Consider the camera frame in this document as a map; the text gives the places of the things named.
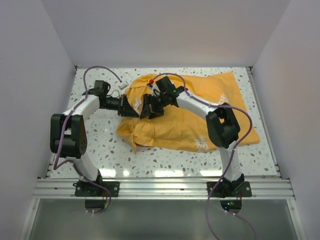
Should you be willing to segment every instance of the gray wall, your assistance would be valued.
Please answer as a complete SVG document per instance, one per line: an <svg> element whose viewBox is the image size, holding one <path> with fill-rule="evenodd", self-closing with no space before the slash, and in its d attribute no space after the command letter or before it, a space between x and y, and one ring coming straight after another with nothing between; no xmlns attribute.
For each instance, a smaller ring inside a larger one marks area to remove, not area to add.
<svg viewBox="0 0 320 240"><path fill-rule="evenodd" d="M40 0L0 1L0 239L19 237L73 72Z"/></svg>
<svg viewBox="0 0 320 240"><path fill-rule="evenodd" d="M319 9L319 0L292 0L253 67L275 155L310 240L320 236Z"/></svg>
<svg viewBox="0 0 320 240"><path fill-rule="evenodd" d="M290 0L42 0L85 67L252 66Z"/></svg>

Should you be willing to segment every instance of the speckled tabletop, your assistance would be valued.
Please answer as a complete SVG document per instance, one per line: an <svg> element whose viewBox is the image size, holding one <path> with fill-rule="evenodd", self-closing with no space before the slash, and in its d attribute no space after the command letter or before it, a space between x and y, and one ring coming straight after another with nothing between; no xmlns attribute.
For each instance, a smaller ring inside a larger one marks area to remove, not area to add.
<svg viewBox="0 0 320 240"><path fill-rule="evenodd" d="M258 144L238 147L242 171L245 176L277 175L246 68L115 68L113 70L129 84L137 77L150 73L177 73L205 77L233 72L248 113L252 118L253 126L260 137ZM84 92L84 71L85 69L78 69L76 72L68 104L69 108L78 101ZM90 70L86 80L89 88L93 87L95 80L109 82L111 84L110 93L118 89L119 85L119 81L104 69ZM198 153L141 146L138 147L135 154L132 148L116 134L120 120L121 118L116 111L99 109L85 122L88 139L87 153L93 164L100 169L104 178L206 177L222 174L222 163L218 150ZM50 178L77 177L78 175L69 163L53 171L50 175Z"/></svg>

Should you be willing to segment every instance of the robotic arm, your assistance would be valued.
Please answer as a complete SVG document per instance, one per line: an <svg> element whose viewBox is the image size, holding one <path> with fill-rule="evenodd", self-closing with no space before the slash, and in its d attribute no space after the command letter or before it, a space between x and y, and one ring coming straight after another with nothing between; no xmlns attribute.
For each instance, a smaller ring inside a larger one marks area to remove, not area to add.
<svg viewBox="0 0 320 240"><path fill-rule="evenodd" d="M54 114L51 117L50 149L53 153L57 153L59 145L62 145L60 157L73 162L73 166L79 175L79 181L75 186L78 190L81 190L81 197L102 196L102 191L94 186L89 186L90 183L84 178L85 176L98 185L103 184L99 170L93 165L86 153L88 142L85 121L98 109L114 110L118 112L119 116L140 117L141 119L162 116L164 107L167 105L187 109L206 121L209 138L218 147L221 155L222 170L224 171L227 168L240 131L240 126L232 109L217 108L215 107L218 105L217 103L206 101L198 96L197 98L207 105L195 101L186 94L182 86L176 88L167 76L155 83L156 85L153 85L156 86L157 94L145 94L143 96L140 116L130 106L126 95L123 94L119 98L108 96L110 85L107 82L97 80L94 88L89 90L87 98L83 101L85 98L83 96L83 99L80 100L80 102L83 102L80 105L79 102L75 105L79 105L76 109L73 107L62 114ZM71 110L74 110L74 112L66 124L66 128L70 132L66 132L63 141L60 142L63 122ZM244 182L245 177L241 172L238 154L235 152L222 182L216 188L216 197L237 197L239 188Z"/></svg>

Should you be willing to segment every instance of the garment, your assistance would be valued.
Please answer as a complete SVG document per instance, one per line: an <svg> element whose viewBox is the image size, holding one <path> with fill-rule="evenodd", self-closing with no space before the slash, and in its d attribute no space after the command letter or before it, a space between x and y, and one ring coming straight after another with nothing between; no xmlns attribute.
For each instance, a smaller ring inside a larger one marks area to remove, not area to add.
<svg viewBox="0 0 320 240"><path fill-rule="evenodd" d="M155 74L148 74L137 78L126 91L129 103L139 113L143 95L151 94L147 84L155 76ZM169 78L176 88L183 86L179 77L169 75ZM231 106L247 111L232 72L207 77L183 76L183 78L188 90L199 97L213 103L227 102ZM241 138L249 129L249 120L243 113L237 110L233 112L240 125L239 138ZM135 152L137 145L191 152L210 152L217 148L209 139L207 123L204 119L186 109L172 105L164 107L163 116L153 119L124 117L116 133L130 144ZM259 141L259 136L253 128L241 143L254 144Z"/></svg>

